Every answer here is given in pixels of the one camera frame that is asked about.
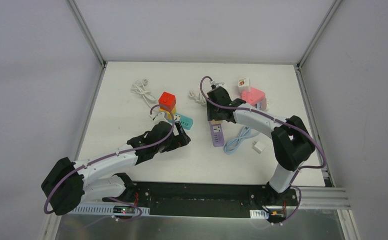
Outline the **purple power strip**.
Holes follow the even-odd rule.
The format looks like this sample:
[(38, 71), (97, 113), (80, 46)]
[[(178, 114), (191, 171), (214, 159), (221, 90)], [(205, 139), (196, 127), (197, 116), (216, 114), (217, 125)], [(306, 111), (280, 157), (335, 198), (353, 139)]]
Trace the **purple power strip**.
[(213, 146), (215, 148), (223, 147), (225, 145), (225, 140), (224, 140), (222, 124), (211, 124), (209, 122), (209, 126), (210, 126), (210, 133), (211, 133)]

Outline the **white USB charger plug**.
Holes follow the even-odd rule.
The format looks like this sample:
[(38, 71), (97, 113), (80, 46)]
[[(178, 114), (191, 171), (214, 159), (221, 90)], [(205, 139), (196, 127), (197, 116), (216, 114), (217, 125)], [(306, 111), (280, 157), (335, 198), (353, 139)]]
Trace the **white USB charger plug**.
[(266, 145), (260, 141), (254, 141), (252, 148), (258, 154), (261, 154), (266, 149)]

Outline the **beige cube adapter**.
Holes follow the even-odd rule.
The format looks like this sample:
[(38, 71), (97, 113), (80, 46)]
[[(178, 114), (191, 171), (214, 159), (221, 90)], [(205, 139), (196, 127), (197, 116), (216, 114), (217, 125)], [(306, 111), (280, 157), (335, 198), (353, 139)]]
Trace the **beige cube adapter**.
[(210, 123), (211, 123), (212, 125), (217, 125), (217, 124), (221, 124), (222, 121), (221, 121), (221, 120), (211, 120)]

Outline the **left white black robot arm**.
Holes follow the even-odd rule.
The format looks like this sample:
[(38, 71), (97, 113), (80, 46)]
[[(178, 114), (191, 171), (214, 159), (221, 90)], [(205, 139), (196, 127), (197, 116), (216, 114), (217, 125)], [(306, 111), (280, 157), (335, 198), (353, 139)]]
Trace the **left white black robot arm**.
[(64, 157), (55, 163), (41, 184), (47, 198), (44, 212), (61, 216), (82, 202), (108, 197), (129, 202), (134, 196), (134, 184), (126, 173), (117, 171), (184, 147), (190, 141), (180, 122), (160, 121), (104, 156), (77, 161)]

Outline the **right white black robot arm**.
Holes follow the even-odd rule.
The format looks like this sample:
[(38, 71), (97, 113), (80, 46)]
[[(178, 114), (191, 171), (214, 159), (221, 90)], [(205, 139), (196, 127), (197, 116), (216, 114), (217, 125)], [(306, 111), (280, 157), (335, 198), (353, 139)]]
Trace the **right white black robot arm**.
[(284, 121), (279, 120), (242, 99), (231, 100), (227, 90), (221, 86), (212, 86), (207, 96), (208, 120), (245, 125), (272, 140), (278, 165), (267, 183), (265, 196), (270, 204), (280, 204), (295, 172), (315, 151), (302, 119), (293, 115)]

